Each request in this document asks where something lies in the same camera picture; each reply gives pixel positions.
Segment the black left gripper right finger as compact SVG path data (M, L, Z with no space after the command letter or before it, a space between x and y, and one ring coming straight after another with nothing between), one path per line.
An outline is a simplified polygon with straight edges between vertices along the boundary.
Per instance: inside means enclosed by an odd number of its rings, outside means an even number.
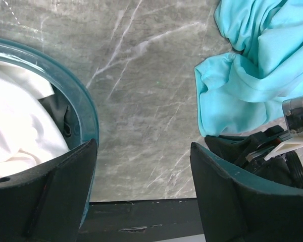
M196 142L190 165L206 241L303 241L303 189L256 176Z

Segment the turquoise t-shirt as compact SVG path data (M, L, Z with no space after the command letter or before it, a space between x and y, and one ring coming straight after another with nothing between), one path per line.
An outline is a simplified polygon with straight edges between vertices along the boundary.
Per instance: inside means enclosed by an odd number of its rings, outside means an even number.
M303 95L303 1L220 1L214 14L233 52L194 69L202 136L239 134L282 117Z

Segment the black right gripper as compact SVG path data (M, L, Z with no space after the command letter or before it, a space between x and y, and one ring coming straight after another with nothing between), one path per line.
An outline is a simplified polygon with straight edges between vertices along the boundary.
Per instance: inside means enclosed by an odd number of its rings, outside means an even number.
M209 150L222 159L273 182L303 189L303 130L291 133L273 126L249 137L206 136Z

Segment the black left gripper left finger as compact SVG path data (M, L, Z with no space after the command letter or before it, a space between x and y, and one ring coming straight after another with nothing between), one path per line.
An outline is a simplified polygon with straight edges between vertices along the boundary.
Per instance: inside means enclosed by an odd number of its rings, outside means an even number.
M94 176L97 143L0 178L0 241L76 241Z

